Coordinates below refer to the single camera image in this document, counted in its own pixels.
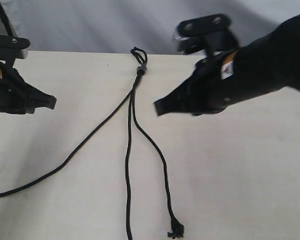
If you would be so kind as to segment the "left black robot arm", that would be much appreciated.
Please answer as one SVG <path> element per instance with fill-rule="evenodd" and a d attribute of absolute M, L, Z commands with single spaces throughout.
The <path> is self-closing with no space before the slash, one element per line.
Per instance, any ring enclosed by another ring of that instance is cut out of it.
<path fill-rule="evenodd" d="M 19 72 L 0 62 L 0 113 L 34 114 L 38 108 L 53 110 L 57 99 L 25 82 Z"/>

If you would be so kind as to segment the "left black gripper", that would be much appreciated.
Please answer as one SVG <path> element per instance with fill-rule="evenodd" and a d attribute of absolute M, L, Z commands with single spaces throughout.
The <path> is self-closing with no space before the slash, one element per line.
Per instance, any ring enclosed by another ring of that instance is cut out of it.
<path fill-rule="evenodd" d="M 57 99 L 26 83 L 15 68 L 0 64 L 0 113 L 33 114 L 37 108 L 54 110 Z"/>

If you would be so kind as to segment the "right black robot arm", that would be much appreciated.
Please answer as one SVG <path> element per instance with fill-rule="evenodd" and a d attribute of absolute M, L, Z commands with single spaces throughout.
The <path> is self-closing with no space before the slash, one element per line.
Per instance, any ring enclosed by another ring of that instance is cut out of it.
<path fill-rule="evenodd" d="M 177 51 L 204 51 L 206 56 L 190 77 L 154 102 L 158 116 L 213 115 L 285 87 L 300 91 L 300 14 L 245 46 L 240 46 L 230 25 L 231 19 L 221 13 L 177 25 Z"/>

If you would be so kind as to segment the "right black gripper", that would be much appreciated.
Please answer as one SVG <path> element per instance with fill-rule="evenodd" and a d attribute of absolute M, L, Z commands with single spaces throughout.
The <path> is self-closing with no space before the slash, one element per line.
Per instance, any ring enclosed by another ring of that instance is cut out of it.
<path fill-rule="evenodd" d="M 195 63 L 190 77 L 168 95 L 156 100 L 156 115 L 187 113 L 213 115 L 240 102 L 240 81 L 235 77 L 236 50 Z"/>

